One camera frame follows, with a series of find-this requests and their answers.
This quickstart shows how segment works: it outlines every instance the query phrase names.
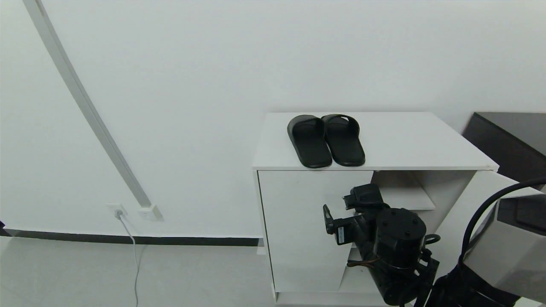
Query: floor tile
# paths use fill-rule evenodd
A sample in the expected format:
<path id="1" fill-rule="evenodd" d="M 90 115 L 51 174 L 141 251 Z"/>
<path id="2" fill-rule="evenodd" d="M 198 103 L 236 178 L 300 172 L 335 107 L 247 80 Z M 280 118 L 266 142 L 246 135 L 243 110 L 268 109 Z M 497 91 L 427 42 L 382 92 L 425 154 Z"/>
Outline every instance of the floor tile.
<path id="1" fill-rule="evenodd" d="M 12 238 L 0 258 L 0 285 L 38 304 L 53 289 L 66 265 L 57 241 Z"/>
<path id="2" fill-rule="evenodd" d="M 35 307 L 36 305 L 18 296 L 14 292 L 0 288 L 0 306 L 2 307 Z"/>
<path id="3" fill-rule="evenodd" d="M 138 278 L 139 307 L 182 306 L 197 274 L 202 249 L 202 246 L 148 246 Z"/>
<path id="4" fill-rule="evenodd" d="M 2 252 L 8 246 L 11 239 L 12 237 L 0 237 L 0 258 L 2 257 Z"/>
<path id="5" fill-rule="evenodd" d="M 136 267 L 133 246 L 129 244 L 67 243 L 73 247 L 62 256 L 67 266 L 56 287 L 44 299 L 43 307 L 116 306 L 133 307 Z M 141 271 L 139 274 L 139 306 L 160 306 L 148 303 L 151 294 L 166 290 L 160 286 L 150 290 L 148 284 L 172 283 L 170 277 L 183 279 L 185 260 L 195 262 L 198 253 L 176 253 L 171 246 L 137 246 Z"/>
<path id="6" fill-rule="evenodd" d="M 274 306 L 267 257 L 255 247 L 203 248 L 183 307 Z"/>

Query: white wall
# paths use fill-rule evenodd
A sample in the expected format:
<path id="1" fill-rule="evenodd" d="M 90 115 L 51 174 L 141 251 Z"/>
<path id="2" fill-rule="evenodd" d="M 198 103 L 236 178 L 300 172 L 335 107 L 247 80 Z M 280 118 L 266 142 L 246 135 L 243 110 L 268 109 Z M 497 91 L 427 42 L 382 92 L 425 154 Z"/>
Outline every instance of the white wall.
<path id="1" fill-rule="evenodd" d="M 2 4 L 24 13 L 21 4 Z M 44 4 L 104 122 L 165 215 L 153 224 L 135 217 L 144 234 L 261 236 L 250 165 L 267 111 L 431 110 L 457 131 L 474 110 L 546 111 L 546 2 Z M 136 202 L 62 88 L 30 20 L 4 11 L 3 23 L 21 26 L 2 29 L 2 220 L 11 228 L 119 232 L 104 221 L 102 203 L 119 199 L 131 214 Z M 37 193 L 43 183 L 36 178 L 50 178 L 58 193 Z M 71 207 L 80 222 L 59 215 Z"/>

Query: wire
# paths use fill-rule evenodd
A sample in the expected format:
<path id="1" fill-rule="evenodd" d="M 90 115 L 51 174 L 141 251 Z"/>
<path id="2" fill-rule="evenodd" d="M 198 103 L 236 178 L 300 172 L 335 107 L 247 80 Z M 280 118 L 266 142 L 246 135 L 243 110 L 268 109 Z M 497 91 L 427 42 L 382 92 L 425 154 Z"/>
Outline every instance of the wire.
<path id="1" fill-rule="evenodd" d="M 459 263 L 462 263 L 462 260 L 468 250 L 468 245 L 470 243 L 470 237 L 472 236 L 472 231 L 474 230 L 476 224 L 478 223 L 479 218 L 485 213 L 485 211 L 487 210 L 487 208 L 489 208 L 489 206 L 491 206 L 494 202 L 496 202 L 498 199 L 505 196 L 506 194 L 520 190 L 522 188 L 538 186 L 538 185 L 546 185 L 546 177 L 532 179 L 532 180 L 517 183 L 515 185 L 511 185 L 509 187 L 505 187 L 504 189 L 496 192 L 495 194 L 491 195 L 488 199 L 486 199 L 483 202 L 483 204 L 478 208 L 478 210 L 476 210 L 476 212 L 470 219 L 468 226 L 466 226 L 465 235 L 462 239 L 462 248 L 461 248 L 461 255 L 459 256 Z"/>
<path id="2" fill-rule="evenodd" d="M 361 266 L 361 267 L 367 267 L 367 268 L 374 268 L 372 263 L 378 261 L 379 259 L 380 258 L 373 259 L 373 260 L 364 260 L 364 261 L 348 260 L 347 267 L 353 268 L 353 267 Z"/>
<path id="3" fill-rule="evenodd" d="M 137 300 L 136 301 L 136 306 L 135 307 L 138 307 L 138 294 L 137 294 L 137 279 L 138 279 L 138 273 L 140 271 L 140 264 L 137 260 L 137 242 L 135 241 L 135 238 L 133 238 L 133 236 L 131 235 L 131 233 L 129 232 L 129 230 L 127 229 L 127 226 L 125 226 L 125 223 L 123 222 L 123 220 L 121 219 L 121 216 L 123 215 L 123 212 L 121 212 L 121 214 L 119 214 L 118 212 L 116 212 L 116 218 L 121 222 L 121 224 L 123 225 L 123 227 L 125 228 L 125 231 L 127 232 L 127 234 L 129 235 L 129 237 L 131 238 L 131 240 L 133 241 L 133 253 L 135 255 L 135 266 L 136 266 L 136 276 L 135 276 L 135 299 Z"/>

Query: cabinet door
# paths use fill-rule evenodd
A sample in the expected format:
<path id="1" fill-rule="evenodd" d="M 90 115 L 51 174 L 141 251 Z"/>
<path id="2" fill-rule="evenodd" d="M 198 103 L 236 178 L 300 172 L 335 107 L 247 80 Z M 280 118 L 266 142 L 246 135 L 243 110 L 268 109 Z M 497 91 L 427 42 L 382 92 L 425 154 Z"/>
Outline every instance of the cabinet door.
<path id="1" fill-rule="evenodd" d="M 479 170 L 475 173 L 436 231 L 442 239 L 440 242 L 429 246 L 429 249 L 432 251 L 432 257 L 440 261 L 440 266 L 436 274 L 437 278 L 446 275 L 457 264 L 457 259 L 461 254 L 462 238 L 465 234 L 466 226 L 478 207 L 491 195 L 515 183 L 517 181 L 490 170 Z M 506 197 L 534 194 L 540 194 L 540 191 L 529 187 L 512 192 L 506 195 Z M 482 224 L 492 208 L 493 206 L 482 215 L 482 218 L 474 228 L 474 232 Z"/>
<path id="2" fill-rule="evenodd" d="M 368 184 L 372 171 L 261 170 L 259 188 L 276 292 L 337 291 L 351 244 L 338 246 L 324 227 L 322 206 L 349 217 L 343 196 Z"/>

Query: robotic arm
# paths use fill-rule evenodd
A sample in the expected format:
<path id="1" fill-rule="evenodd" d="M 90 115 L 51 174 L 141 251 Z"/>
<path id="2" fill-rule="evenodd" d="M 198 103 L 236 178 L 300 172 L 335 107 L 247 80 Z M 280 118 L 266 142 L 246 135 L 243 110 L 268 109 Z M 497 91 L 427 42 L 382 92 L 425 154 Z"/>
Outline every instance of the robotic arm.
<path id="1" fill-rule="evenodd" d="M 497 201 L 541 184 L 546 178 L 507 187 L 486 200 L 467 227 L 459 263 L 434 286 L 439 262 L 427 245 L 440 237 L 426 235 L 417 214 L 385 204 L 377 185 L 355 187 L 343 198 L 346 209 L 355 210 L 352 217 L 333 219 L 324 205 L 324 222 L 338 245 L 356 244 L 362 261 L 347 266 L 367 267 L 388 305 L 417 299 L 414 307 L 425 302 L 426 307 L 511 307 L 521 297 L 546 303 L 546 195 Z M 480 216 L 494 203 L 472 238 Z"/>

